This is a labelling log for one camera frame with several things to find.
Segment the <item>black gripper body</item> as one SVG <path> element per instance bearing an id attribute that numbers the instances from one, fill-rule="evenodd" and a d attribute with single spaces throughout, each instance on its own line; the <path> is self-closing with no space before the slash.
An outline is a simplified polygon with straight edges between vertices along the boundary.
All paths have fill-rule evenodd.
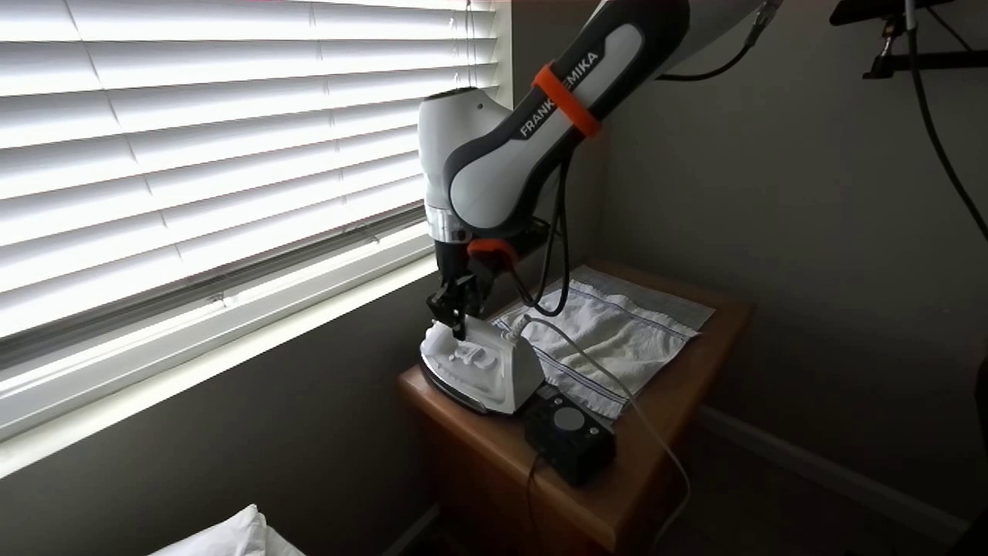
<path id="1" fill-rule="evenodd" d="M 501 238 L 473 238 L 465 244 L 439 244 L 439 273 L 451 302 L 477 309 L 495 286 L 495 278 L 516 263 L 516 249 Z"/>

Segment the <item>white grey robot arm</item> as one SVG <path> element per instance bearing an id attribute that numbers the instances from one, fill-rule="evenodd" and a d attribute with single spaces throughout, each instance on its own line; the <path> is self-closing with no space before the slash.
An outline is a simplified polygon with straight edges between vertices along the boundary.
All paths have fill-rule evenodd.
<path id="1" fill-rule="evenodd" d="M 667 65 L 753 15 L 751 36 L 781 0 L 599 0 L 575 44 L 545 61 L 516 107 L 477 86 L 420 101 L 423 206 L 441 290 L 432 318 L 465 336 L 486 283 L 468 267 L 476 240 L 512 240 L 534 226 L 543 181 L 601 120 Z"/>

